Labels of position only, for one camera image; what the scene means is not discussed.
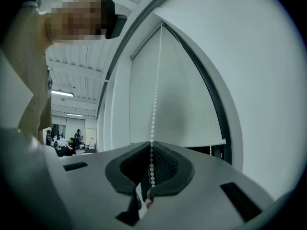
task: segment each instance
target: ceiling light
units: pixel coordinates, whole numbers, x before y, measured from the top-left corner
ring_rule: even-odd
[[[67,93],[67,92],[62,92],[62,91],[53,90],[52,93],[53,93],[53,94],[60,94],[60,95],[65,95],[65,96],[73,97],[73,94],[72,94],[72,93]]]
[[[70,115],[70,116],[78,116],[78,117],[83,117],[83,115],[78,115],[78,114],[70,114],[70,113],[66,113],[67,115]]]

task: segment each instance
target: black slot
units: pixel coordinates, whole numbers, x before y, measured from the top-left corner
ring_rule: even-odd
[[[261,213],[261,210],[245,195],[244,192],[234,183],[227,183],[220,186],[231,203],[237,209],[245,222],[252,220]]]
[[[73,171],[82,167],[87,166],[87,163],[85,162],[80,162],[80,163],[73,163],[73,164],[67,164],[67,165],[63,165],[64,169],[66,171]]]

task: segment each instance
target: seated person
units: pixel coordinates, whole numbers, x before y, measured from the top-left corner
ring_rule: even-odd
[[[76,144],[74,139],[70,138],[66,147],[64,149],[62,148],[61,150],[56,150],[56,152],[59,157],[72,156],[73,154],[76,154]]]

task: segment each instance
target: gray plastic surface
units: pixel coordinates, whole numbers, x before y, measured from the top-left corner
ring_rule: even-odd
[[[0,130],[1,171],[22,203],[52,229],[231,229],[243,224],[220,188],[234,182],[261,209],[273,201],[256,183],[221,159],[186,148],[162,145],[189,159],[191,182],[177,195],[156,197],[147,214],[130,227],[117,219],[130,196],[117,193],[105,176],[106,165],[141,143],[90,155],[59,159],[52,147],[39,146],[16,130]],[[72,171],[63,165],[88,164]]]

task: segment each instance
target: fluorescent light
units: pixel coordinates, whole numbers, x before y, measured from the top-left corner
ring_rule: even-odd
[[[53,90],[52,93],[53,93],[53,94],[60,94],[60,95],[65,95],[65,96],[73,97],[73,94],[72,94],[72,93],[66,93],[66,92],[62,92],[62,91]]]
[[[78,114],[70,114],[70,113],[66,113],[67,115],[70,115],[70,116],[78,116],[78,117],[83,117],[83,115],[78,115]]]

